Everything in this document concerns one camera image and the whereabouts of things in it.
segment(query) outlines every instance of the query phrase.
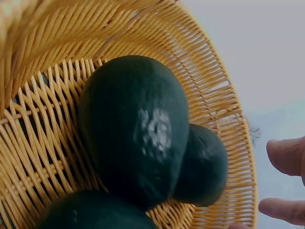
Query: finger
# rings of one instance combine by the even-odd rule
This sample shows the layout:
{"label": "finger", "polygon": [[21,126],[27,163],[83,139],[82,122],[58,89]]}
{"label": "finger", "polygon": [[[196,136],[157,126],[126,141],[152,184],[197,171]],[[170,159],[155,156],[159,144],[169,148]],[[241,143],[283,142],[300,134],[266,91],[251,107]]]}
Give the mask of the finger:
{"label": "finger", "polygon": [[269,141],[266,148],[271,164],[280,172],[290,176],[305,176],[305,137]]}
{"label": "finger", "polygon": [[229,229],[250,229],[250,228],[243,224],[234,224],[229,226]]}
{"label": "finger", "polygon": [[267,216],[285,220],[294,225],[305,225],[305,201],[267,198],[259,203],[258,210]]}

